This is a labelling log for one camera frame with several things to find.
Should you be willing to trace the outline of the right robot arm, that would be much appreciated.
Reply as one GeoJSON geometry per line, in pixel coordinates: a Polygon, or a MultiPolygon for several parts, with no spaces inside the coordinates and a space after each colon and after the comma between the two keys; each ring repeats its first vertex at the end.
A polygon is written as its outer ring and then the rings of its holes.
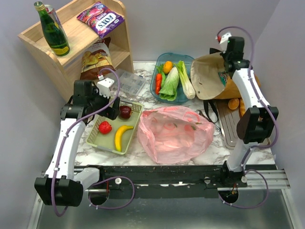
{"type": "Polygon", "coordinates": [[[245,114],[236,126],[238,140],[224,162],[219,175],[225,187],[233,186],[245,176],[244,167],[255,148],[263,148],[274,128],[279,111],[264,98],[249,60],[244,59],[244,38],[227,33],[219,38],[224,69],[237,86],[245,105],[245,114]]]}

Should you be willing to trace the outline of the green celery stalk bunch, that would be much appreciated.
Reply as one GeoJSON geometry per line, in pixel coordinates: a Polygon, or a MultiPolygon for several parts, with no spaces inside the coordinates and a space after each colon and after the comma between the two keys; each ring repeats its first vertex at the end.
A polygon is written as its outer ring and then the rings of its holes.
{"type": "Polygon", "coordinates": [[[196,95],[195,89],[188,77],[184,61],[179,61],[178,63],[175,63],[174,65],[178,70],[184,95],[186,96],[187,99],[194,99],[195,95],[196,95]]]}

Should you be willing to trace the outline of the red tomato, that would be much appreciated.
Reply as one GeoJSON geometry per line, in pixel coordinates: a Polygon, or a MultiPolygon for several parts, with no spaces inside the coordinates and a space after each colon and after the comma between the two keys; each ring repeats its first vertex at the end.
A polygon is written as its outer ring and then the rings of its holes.
{"type": "Polygon", "coordinates": [[[106,135],[112,131],[112,126],[107,121],[103,121],[99,124],[98,130],[101,134],[106,135]]]}

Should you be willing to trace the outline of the yellow banana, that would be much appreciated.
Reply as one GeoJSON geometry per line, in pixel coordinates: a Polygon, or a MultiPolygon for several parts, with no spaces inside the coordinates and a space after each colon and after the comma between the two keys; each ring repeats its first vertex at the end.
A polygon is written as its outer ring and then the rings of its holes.
{"type": "Polygon", "coordinates": [[[133,126],[128,126],[128,125],[122,125],[118,128],[115,134],[114,138],[114,143],[115,143],[115,148],[117,151],[121,152],[122,151],[122,136],[123,134],[128,131],[134,129],[133,126]]]}

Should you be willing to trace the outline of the napa cabbage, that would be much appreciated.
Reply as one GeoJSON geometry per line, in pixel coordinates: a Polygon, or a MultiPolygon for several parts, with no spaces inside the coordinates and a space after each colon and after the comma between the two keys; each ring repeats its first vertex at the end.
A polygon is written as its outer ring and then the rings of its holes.
{"type": "Polygon", "coordinates": [[[179,72],[176,67],[173,67],[168,73],[165,83],[159,91],[160,98],[163,100],[174,101],[177,97],[179,80],[179,72]]]}

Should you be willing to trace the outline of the orange carrot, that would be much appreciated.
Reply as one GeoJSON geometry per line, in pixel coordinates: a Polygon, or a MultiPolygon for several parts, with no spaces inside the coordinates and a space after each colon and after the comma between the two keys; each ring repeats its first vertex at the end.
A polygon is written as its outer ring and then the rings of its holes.
{"type": "Polygon", "coordinates": [[[158,73],[155,77],[155,93],[157,95],[159,94],[159,91],[161,89],[162,81],[163,81],[163,76],[161,73],[158,73]]]}

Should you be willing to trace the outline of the pink plastic grocery bag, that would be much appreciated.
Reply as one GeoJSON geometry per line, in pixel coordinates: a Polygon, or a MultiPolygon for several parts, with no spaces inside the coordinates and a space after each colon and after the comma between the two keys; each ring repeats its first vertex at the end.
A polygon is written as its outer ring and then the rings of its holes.
{"type": "Polygon", "coordinates": [[[208,149],[214,124],[185,106],[159,107],[142,112],[137,138],[154,162],[181,163],[208,149]]]}

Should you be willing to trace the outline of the orange tote bag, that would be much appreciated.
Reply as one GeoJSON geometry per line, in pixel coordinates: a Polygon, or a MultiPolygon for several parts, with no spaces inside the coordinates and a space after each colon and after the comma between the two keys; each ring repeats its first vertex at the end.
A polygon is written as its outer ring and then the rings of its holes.
{"type": "Polygon", "coordinates": [[[223,54],[222,51],[211,48],[208,55],[193,60],[191,65],[191,82],[196,96],[203,100],[203,109],[208,118],[209,108],[218,114],[213,100],[242,98],[245,108],[248,109],[252,106],[259,107],[263,98],[253,70],[240,66],[228,73],[224,68],[223,54]],[[227,72],[230,76],[226,87],[219,78],[219,72],[227,72]]]}

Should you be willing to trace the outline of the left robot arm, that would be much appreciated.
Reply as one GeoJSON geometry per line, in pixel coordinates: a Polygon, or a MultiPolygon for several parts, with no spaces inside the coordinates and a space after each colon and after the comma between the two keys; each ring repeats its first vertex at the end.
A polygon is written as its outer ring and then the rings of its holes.
{"type": "Polygon", "coordinates": [[[91,185],[102,188],[106,177],[99,169],[88,166],[74,173],[74,162],[81,136],[95,115],[115,120],[119,115],[120,98],[110,98],[114,80],[98,83],[76,80],[73,95],[61,109],[61,129],[51,163],[44,177],[35,180],[34,187],[45,205],[77,207],[84,190],[91,185]]]}

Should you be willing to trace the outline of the colourful snack packet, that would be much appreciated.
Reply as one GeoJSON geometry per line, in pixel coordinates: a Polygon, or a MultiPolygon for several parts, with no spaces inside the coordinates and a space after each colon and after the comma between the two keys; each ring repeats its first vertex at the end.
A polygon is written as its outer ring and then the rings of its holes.
{"type": "Polygon", "coordinates": [[[227,72],[219,72],[218,75],[222,84],[224,85],[224,87],[226,87],[228,79],[230,78],[229,74],[227,72]]]}

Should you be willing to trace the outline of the orange tangerine fruit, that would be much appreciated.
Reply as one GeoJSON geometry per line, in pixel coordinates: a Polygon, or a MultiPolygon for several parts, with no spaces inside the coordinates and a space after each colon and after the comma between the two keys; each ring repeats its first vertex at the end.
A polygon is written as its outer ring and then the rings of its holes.
{"type": "Polygon", "coordinates": [[[173,63],[171,61],[166,61],[165,64],[163,65],[163,72],[165,74],[168,74],[172,68],[173,68],[173,63]]]}

